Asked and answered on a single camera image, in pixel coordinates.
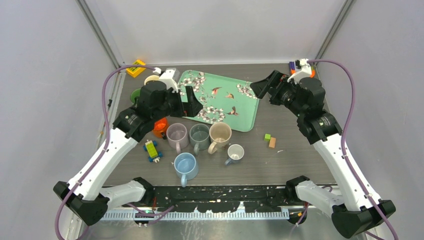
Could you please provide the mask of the orange mug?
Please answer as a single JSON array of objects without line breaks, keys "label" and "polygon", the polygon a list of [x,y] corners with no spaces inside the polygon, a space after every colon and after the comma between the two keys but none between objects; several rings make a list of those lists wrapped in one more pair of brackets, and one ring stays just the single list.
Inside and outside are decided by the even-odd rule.
[{"label": "orange mug", "polygon": [[157,138],[161,138],[166,140],[167,139],[167,129],[169,127],[169,123],[166,117],[158,120],[155,124],[154,124],[154,128],[152,130],[152,133],[154,136],[156,136]]}]

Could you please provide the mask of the tall floral mug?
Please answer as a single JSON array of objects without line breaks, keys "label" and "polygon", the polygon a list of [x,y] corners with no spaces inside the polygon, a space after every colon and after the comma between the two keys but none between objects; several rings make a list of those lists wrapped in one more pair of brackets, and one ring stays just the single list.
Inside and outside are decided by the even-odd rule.
[{"label": "tall floral mug", "polygon": [[209,154],[224,151],[230,142],[232,129],[224,122],[214,123],[209,129],[210,145],[208,148]]}]

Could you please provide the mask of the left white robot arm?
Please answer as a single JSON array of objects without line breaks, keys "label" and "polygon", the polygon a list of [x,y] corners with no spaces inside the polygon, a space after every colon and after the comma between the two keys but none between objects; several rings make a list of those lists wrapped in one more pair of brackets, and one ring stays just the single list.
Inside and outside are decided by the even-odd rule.
[{"label": "left white robot arm", "polygon": [[168,116],[195,117],[203,108],[192,86],[185,88],[187,101],[182,101],[177,85],[180,73],[176,68],[151,70],[159,78],[142,86],[136,102],[106,126],[105,141],[81,171],[67,182],[57,182],[53,188],[62,200],[61,206],[67,206],[87,226],[99,222],[109,209],[129,203],[148,207],[154,202],[153,186],[141,177],[113,187],[104,187],[104,183],[157,121]]}]

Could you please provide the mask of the grey mug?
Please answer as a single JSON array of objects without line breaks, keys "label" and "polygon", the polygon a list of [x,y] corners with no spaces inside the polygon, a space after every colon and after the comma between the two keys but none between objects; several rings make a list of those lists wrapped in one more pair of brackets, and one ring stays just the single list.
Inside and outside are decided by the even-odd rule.
[{"label": "grey mug", "polygon": [[192,126],[189,130],[189,141],[193,146],[194,154],[198,155],[200,151],[207,150],[211,144],[210,128],[203,123]]}]

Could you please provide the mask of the lilac mug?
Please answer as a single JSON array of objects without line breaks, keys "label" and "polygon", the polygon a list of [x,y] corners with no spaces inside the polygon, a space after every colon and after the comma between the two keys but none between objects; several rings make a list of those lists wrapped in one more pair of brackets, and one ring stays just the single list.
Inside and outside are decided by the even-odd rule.
[{"label": "lilac mug", "polygon": [[182,123],[171,124],[166,131],[166,136],[170,147],[175,149],[178,155],[190,143],[189,132]]}]

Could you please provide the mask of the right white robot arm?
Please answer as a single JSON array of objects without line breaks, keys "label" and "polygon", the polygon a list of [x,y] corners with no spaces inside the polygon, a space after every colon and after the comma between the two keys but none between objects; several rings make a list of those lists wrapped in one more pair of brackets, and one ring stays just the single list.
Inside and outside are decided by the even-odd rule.
[{"label": "right white robot arm", "polygon": [[355,162],[346,144],[347,127],[324,108],[326,91],[315,78],[312,63],[306,58],[292,61],[290,74],[275,70],[250,87],[257,98],[269,95],[272,105],[284,106],[296,116],[299,131],[324,159],[340,188],[340,194],[334,194],[302,175],[286,182],[287,202],[315,206],[349,239],[387,224],[396,207],[381,198]]}]

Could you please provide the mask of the small blue-grey cup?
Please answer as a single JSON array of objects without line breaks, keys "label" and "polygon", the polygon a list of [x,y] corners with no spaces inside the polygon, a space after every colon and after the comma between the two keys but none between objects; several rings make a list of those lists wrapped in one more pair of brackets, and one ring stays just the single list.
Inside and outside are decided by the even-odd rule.
[{"label": "small blue-grey cup", "polygon": [[239,144],[231,144],[227,149],[228,159],[224,162],[226,166],[230,164],[238,164],[244,157],[245,150]]}]

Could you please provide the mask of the light blue mug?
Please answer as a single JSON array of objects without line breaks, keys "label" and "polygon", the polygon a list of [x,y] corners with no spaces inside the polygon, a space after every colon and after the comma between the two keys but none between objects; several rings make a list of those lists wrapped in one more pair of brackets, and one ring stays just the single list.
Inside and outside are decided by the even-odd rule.
[{"label": "light blue mug", "polygon": [[195,156],[189,152],[180,153],[173,162],[180,185],[185,188],[189,180],[194,179],[199,173],[199,164]]}]

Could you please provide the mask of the cream plain mug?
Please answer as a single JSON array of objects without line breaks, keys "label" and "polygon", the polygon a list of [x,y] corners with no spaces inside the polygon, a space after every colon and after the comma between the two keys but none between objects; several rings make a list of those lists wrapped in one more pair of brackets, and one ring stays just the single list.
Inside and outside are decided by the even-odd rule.
[{"label": "cream plain mug", "polygon": [[148,82],[158,81],[160,78],[159,75],[150,75],[144,80],[144,85],[147,85]]}]

